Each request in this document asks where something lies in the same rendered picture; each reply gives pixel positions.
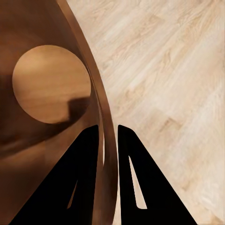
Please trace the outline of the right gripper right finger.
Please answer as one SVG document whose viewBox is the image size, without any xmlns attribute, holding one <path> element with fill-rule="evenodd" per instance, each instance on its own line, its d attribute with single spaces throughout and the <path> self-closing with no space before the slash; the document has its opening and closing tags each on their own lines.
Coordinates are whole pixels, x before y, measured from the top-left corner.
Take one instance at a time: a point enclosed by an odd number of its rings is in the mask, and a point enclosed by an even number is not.
<svg viewBox="0 0 225 225">
<path fill-rule="evenodd" d="M 121 225 L 197 225 L 132 129 L 118 125 Z M 129 157 L 147 209 L 136 205 Z"/>
</svg>

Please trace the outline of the trash can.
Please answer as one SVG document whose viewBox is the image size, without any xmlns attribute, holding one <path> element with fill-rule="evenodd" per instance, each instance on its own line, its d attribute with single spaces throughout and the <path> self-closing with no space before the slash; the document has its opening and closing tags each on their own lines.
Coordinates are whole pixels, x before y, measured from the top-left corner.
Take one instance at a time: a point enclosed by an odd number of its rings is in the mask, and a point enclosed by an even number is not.
<svg viewBox="0 0 225 225">
<path fill-rule="evenodd" d="M 113 225 L 113 119 L 72 9 L 66 0 L 0 0 L 0 225 L 10 224 L 78 135 L 94 125 L 99 146 L 92 225 Z"/>
</svg>

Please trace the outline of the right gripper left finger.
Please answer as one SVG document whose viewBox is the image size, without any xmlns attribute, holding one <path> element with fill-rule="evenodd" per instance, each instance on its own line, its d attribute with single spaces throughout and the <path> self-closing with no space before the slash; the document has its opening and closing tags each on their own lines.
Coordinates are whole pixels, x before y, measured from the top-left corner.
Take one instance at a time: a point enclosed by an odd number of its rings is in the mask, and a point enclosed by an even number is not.
<svg viewBox="0 0 225 225">
<path fill-rule="evenodd" d="M 92 225 L 98 146 L 98 125 L 84 129 L 9 225 Z"/>
</svg>

